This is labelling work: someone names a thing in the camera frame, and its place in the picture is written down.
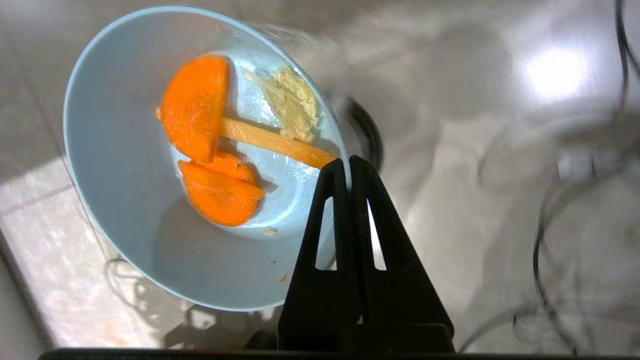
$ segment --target bowl rim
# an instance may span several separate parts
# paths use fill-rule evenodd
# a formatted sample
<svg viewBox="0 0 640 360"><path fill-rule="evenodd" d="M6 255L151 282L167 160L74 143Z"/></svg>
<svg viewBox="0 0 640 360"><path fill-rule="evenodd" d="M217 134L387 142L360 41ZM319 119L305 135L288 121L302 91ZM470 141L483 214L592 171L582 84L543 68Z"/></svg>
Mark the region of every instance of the bowl rim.
<svg viewBox="0 0 640 360"><path fill-rule="evenodd" d="M245 32L247 32L249 35L254 36L255 38L257 38L258 40L260 40L262 43L266 44L272 51L276 52L277 55L281 56L286 62L289 62L290 65L292 65L292 67L296 70L296 72L298 72L298 74L307 82L307 84L309 85L309 87L311 88L311 90L313 91L314 95L316 96L316 98L318 99L318 103L320 104L320 107L322 108L322 111L326 114L327 119L331 122L331 126L333 126L338 134L340 133L339 131L339 126L337 125L337 121L335 119L335 115L333 114L333 112L331 111L331 109L327 106L327 104L324 101L324 97L320 94L319 90L316 88L316 85L313 83L313 81L310 80L310 78L307 76L307 74L304 72L304 70L302 68L300 68L300 66L284 51L282 50L278 45L276 45L272 40L270 40L267 36L263 35L262 33L260 33L258 30L252 28L251 26L241 22L240 20L236 20L232 17L223 15L221 13L217 13L211 10L204 10L201 8L195 8L192 6L179 6L179 5L170 5L170 6L155 6L155 7L151 7L151 8L144 8L144 9L140 9L140 10L136 10L135 12L132 13L128 13L127 15L124 15L114 21L112 21L110 24L108 24L106 27L104 27L102 30L100 30L92 39L91 41L86 45L86 47L84 48L84 50L82 51L82 53L80 54L80 56L78 57L78 59L76 60L76 64L74 65L74 68L71 72L71 75L69 76L69 80L67 83L67 89L65 90L65 99L64 99L64 103L63 103L63 139L64 139L64 144L65 144L65 148L67 150L67 161L68 161L68 170L69 173L71 175L71 180L73 181L74 187L76 189L76 192L80 198L81 204L87 214L88 217L92 217L94 221L92 221L92 228L97 226L98 229L100 231L102 231L102 233L104 234L104 237L108 240L108 242L118 251L118 253L131 265L133 266L135 269L137 269L137 271L139 271L140 273L142 273L146 278L150 279L151 281L153 281L153 283L155 283L156 285L158 285L160 288L162 288L163 290L167 291L168 293L171 293L175 296L178 296L182 299L186 299L187 301L190 301L194 304L198 304L201 306L205 306L205 307L209 307L209 308L213 308L213 309L218 309L218 310L223 310L223 311L260 311L260 310L264 310L264 309L269 309L272 307L276 307L276 306L280 306L282 304L284 304L285 299L282 299L280 301L274 302L272 304L266 304L263 306L256 306L256 307L225 307L225 306L219 306L219 305L215 305L215 304L208 304L196 299L191 298L190 296L180 293L178 291L175 291L167 286L165 286L161 281L159 281L159 279L157 279L156 277L152 277L149 276L148 273L146 273L145 271L143 271L142 269L140 269L137 265L135 265L133 262L129 261L129 259L127 258L127 256L118 248L118 246L111 240L111 238L107 235L107 233L103 230L102 226L100 225L100 222L98 221L98 219L96 219L93 216L93 212L91 211L91 206L89 205L89 203L86 201L82 188L80 187L79 183L77 182L76 179L76 174L74 172L74 160L72 159L71 153L68 152L69 150L69 137L67 136L67 129L68 129L68 103L69 103L69 97L71 94L71 91L73 90L73 87L75 85L76 82L76 76L77 73L79 72L80 68L84 65L84 61L86 59L86 57L88 56L88 54L91 52L91 50L93 50L93 48L110 32L112 32L114 29L116 29L117 27L121 26L122 24L129 22L131 20L134 20L138 17L143 17L146 15L152 15L152 14L157 14L157 13L190 13L190 14L195 14L195 15L202 15L202 16L206 16L206 17L210 17L212 19L216 19L222 22L226 22L227 24L230 24L231 26L235 26ZM346 161L346 147L344 145L344 141L342 139L341 136L338 136L337 138L337 146L340 149L340 158L342 158L342 161L344 163L344 169L345 169L345 175L346 175L346 182L347 182L347 186L348 188L350 188L351 186L351 171L350 168L348 166L348 161Z"/></svg>

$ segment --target carrot slice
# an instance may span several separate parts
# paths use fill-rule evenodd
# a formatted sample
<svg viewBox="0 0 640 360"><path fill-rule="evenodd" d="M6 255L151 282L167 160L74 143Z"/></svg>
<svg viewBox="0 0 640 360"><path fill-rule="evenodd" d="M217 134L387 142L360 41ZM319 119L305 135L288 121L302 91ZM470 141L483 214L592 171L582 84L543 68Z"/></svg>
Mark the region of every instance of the carrot slice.
<svg viewBox="0 0 640 360"><path fill-rule="evenodd" d="M244 224L264 196L264 192L252 184L217 174L196 163L180 160L178 166L191 205L217 224Z"/></svg>
<svg viewBox="0 0 640 360"><path fill-rule="evenodd" d="M212 163L203 163L201 161L196 161L195 163L218 174L255 185L255 175L251 169L246 165L242 165L242 160L227 152L216 151L216 157Z"/></svg>
<svg viewBox="0 0 640 360"><path fill-rule="evenodd" d="M220 56L191 60L174 75L159 114L178 151L194 160L213 161L228 88L229 66Z"/></svg>
<svg viewBox="0 0 640 360"><path fill-rule="evenodd" d="M227 117L223 118L223 127L220 135L286 155L314 168L322 168L335 160L333 156L316 147L283 138L280 134Z"/></svg>

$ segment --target food crumb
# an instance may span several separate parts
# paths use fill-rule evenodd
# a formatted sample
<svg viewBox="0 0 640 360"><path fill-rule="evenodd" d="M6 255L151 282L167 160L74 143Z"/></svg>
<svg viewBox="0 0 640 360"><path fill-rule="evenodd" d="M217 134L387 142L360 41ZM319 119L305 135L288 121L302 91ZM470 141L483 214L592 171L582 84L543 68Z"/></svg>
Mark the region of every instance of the food crumb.
<svg viewBox="0 0 640 360"><path fill-rule="evenodd" d="M264 228L264 234L267 235L267 236L273 237L273 236L276 236L278 234L278 230L269 226L269 227Z"/></svg>

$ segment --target orange carrot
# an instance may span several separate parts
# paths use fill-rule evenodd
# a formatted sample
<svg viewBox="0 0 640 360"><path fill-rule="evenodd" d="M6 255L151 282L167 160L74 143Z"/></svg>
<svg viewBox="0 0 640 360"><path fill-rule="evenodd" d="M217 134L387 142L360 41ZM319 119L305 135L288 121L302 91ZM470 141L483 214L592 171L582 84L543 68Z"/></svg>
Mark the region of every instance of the orange carrot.
<svg viewBox="0 0 640 360"><path fill-rule="evenodd" d="M310 167L322 168L335 158L326 152L302 142L283 138L280 134L251 126L247 123L223 117L220 135L239 142L249 143L269 151L286 155Z"/></svg>
<svg viewBox="0 0 640 360"><path fill-rule="evenodd" d="M217 174L194 162L180 160L178 166L191 205L217 224L244 224L264 196L264 192L252 184Z"/></svg>
<svg viewBox="0 0 640 360"><path fill-rule="evenodd" d="M213 161L228 88L229 66L219 56L191 60L174 75L159 114L178 151L194 160Z"/></svg>
<svg viewBox="0 0 640 360"><path fill-rule="evenodd" d="M195 163L218 174L255 185L255 175L251 169L246 165L242 165L242 160L227 152L216 151L216 157L212 163L203 163L201 161L196 161Z"/></svg>

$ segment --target bowl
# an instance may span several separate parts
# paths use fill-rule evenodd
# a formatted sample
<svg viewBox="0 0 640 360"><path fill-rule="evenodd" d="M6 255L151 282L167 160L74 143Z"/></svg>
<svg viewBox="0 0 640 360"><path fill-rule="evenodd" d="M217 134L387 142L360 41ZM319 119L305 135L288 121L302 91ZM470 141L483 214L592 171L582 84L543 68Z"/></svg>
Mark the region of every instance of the bowl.
<svg viewBox="0 0 640 360"><path fill-rule="evenodd" d="M278 121L243 72L288 65L301 74L319 100L314 145L348 164L335 117L281 48L224 15L162 6L114 21L80 55L64 107L72 177L108 240L164 289L216 309L277 306L289 287L319 171L251 145L222 141L222 149L256 170L265 197L239 227L213 224L189 205L176 164L185 157L167 140L155 108L180 66L209 53L225 56L230 64L225 115L262 126L278 127ZM325 206L316 267L328 268L334 254L333 211Z"/></svg>

